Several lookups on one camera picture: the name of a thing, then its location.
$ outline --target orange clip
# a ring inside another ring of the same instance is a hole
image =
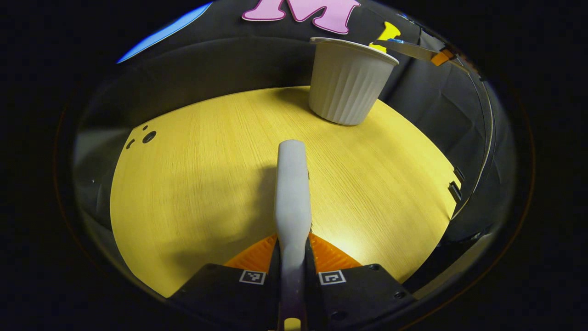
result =
[[[454,58],[455,58],[455,54],[452,53],[447,48],[444,48],[444,49],[441,49],[441,51],[439,51],[439,53],[437,53],[437,55],[435,55],[431,59],[431,62],[433,62],[433,64],[435,64],[438,67],[447,61],[453,60]]]

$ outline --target cup rim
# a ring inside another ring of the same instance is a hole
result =
[[[342,39],[335,39],[335,38],[327,38],[327,37],[312,37],[310,39],[310,43],[311,44],[325,43],[325,44],[332,44],[332,45],[337,45],[337,46],[341,46],[341,47],[347,47],[347,48],[355,49],[360,52],[367,53],[368,55],[382,59],[392,65],[398,65],[400,63],[400,62],[398,62],[398,60],[395,57],[393,57],[387,53],[384,53],[384,52],[380,51],[379,49],[376,49],[373,47],[368,47],[368,46],[362,45],[362,44],[358,44],[357,42],[352,42],[352,41],[347,41],[347,40],[342,40]]]

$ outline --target yellow round table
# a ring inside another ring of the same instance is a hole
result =
[[[275,232],[278,144],[306,144],[312,232],[403,282],[438,244],[459,181],[435,145],[377,101],[347,127],[308,107],[308,87],[226,95],[139,125],[116,165],[111,220],[131,271],[171,296]],[[152,131],[151,140],[143,143]]]

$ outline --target black bracket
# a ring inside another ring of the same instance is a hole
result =
[[[459,168],[455,167],[453,169],[453,173],[455,174],[457,179],[459,179],[459,182],[463,185],[463,181],[465,181],[465,177],[463,176],[463,172],[461,170],[459,170]]]
[[[206,264],[168,302],[220,330],[277,330],[280,249],[268,273]]]
[[[449,184],[449,191],[451,192],[451,195],[455,199],[456,203],[459,203],[462,200],[462,192],[459,190],[459,187],[457,187],[457,184],[454,181]]]
[[[308,330],[357,330],[416,301],[379,264],[317,274],[308,241],[305,260]]]

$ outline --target blue light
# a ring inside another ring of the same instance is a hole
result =
[[[202,7],[194,9],[186,15],[178,18],[177,21],[170,24],[168,27],[161,29],[160,31],[143,39],[143,41],[138,43],[137,46],[131,48],[130,51],[128,51],[120,60],[118,60],[117,64],[134,57],[135,55],[146,50],[147,48],[157,44],[158,42],[185,28],[186,26],[188,26],[188,24],[192,23],[196,18],[199,18],[202,14],[204,14],[204,12],[208,9],[208,7],[211,6],[211,4],[212,2]]]

